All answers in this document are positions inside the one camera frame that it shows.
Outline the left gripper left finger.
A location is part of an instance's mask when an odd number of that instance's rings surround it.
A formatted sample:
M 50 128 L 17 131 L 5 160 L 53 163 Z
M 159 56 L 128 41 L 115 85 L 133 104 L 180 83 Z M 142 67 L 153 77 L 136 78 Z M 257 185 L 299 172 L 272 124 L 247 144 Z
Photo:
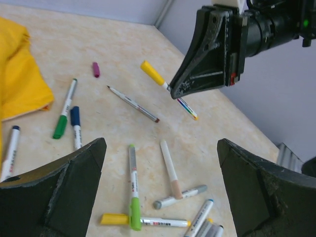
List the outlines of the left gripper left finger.
M 107 144 L 73 153 L 0 184 L 2 237 L 86 236 Z

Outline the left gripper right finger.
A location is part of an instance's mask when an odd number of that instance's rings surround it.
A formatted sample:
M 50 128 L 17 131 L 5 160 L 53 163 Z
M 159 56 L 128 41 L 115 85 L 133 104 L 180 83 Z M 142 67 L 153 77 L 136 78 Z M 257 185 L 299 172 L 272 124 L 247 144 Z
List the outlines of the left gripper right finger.
M 217 153 L 237 236 L 314 237 L 316 179 L 261 158 L 228 139 Z

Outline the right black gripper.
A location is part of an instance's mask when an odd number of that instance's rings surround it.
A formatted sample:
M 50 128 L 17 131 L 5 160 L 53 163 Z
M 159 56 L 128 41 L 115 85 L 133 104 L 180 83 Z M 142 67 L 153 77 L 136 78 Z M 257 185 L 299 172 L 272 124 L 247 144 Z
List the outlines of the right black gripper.
M 170 83 L 172 99 L 235 85 L 244 62 L 246 27 L 247 17 L 236 7 L 216 4 L 198 10 L 191 45 Z

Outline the yellow cap rainbow marker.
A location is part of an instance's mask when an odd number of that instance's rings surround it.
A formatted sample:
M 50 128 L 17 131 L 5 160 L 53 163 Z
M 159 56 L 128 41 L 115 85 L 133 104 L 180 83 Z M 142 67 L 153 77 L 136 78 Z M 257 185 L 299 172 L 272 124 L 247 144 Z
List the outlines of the yellow cap rainbow marker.
M 171 92 L 170 85 L 164 80 L 164 78 L 152 67 L 152 65 L 144 60 L 140 65 L 140 68 L 145 72 L 156 84 L 162 86 L 168 92 Z M 194 119 L 198 120 L 197 113 L 182 99 L 178 98 L 176 101 L 182 106 L 182 108 Z

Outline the beige cap marker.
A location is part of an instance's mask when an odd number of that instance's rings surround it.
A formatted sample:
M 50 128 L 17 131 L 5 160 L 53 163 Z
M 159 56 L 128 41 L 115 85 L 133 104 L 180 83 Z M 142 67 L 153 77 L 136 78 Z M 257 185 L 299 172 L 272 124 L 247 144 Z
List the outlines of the beige cap marker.
M 179 181 L 178 181 L 178 178 L 176 175 L 175 168 L 173 166 L 170 151 L 168 149 L 168 145 L 167 145 L 167 142 L 165 140 L 161 140 L 160 148 L 161 148 L 164 162 L 166 165 L 166 169 L 167 169 L 167 173 L 169 176 L 170 185 L 171 185 L 173 195 L 176 199 L 182 199 L 183 198 L 182 191 L 181 191 L 181 188 L 179 185 Z

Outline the magenta pen cap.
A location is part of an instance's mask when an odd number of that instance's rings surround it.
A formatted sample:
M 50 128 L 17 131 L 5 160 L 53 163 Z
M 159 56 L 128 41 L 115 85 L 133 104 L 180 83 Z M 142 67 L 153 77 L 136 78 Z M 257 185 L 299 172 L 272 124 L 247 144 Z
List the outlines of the magenta pen cap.
M 93 75 L 98 78 L 100 77 L 100 69 L 97 62 L 92 63 Z

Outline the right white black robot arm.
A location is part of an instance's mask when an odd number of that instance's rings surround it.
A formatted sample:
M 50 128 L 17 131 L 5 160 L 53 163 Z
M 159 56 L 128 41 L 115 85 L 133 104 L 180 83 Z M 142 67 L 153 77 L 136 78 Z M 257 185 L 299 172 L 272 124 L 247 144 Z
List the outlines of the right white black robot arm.
M 249 0 L 247 7 L 218 2 L 197 11 L 191 45 L 170 83 L 173 99 L 232 86 L 247 57 L 298 38 L 309 47 L 316 37 L 313 0 Z

